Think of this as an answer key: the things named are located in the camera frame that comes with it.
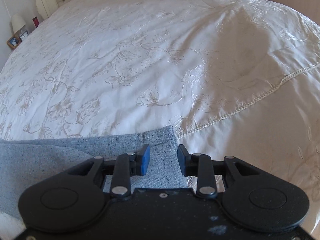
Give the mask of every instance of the red book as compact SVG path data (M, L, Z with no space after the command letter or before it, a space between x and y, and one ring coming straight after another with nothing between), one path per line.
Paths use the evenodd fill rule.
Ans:
M35 27L38 27L40 24L38 18L34 17L32 20L33 20L33 23L35 24Z

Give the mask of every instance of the lamp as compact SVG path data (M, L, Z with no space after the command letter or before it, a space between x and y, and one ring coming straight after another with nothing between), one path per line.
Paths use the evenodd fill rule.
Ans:
M21 17L20 14L15 14L11 17L11 24L12 24L13 32L17 33L20 29L22 29L26 25L26 22L24 21L24 19Z

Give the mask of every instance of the bed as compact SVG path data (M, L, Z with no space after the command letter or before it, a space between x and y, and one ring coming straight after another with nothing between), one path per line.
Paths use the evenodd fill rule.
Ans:
M166 125L301 187L319 238L320 27L265 0L36 0L46 19L0 74L0 137Z

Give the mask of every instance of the folded gray cloth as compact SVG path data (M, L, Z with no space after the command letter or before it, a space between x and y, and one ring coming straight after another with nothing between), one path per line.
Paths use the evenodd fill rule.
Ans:
M77 165L92 156L114 158L150 145L147 175L131 178L132 189L184 188L177 160L177 141L172 126L138 134L93 138L0 140L0 211L21 219L18 199L31 185ZM112 176L107 176L105 192Z

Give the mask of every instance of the silver rivet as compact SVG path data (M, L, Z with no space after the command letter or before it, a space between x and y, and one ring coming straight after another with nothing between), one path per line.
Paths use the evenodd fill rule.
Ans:
M128 189L123 186L117 186L117 187L114 187L111 191L113 194L116 194L116 195L124 195L128 192Z
M212 195L216 192L216 190L213 187L201 187L200 193L204 195Z
M160 193L160 195L159 195L159 197L161 197L161 198L165 198L167 196L168 196L168 194L166 194L166 193Z

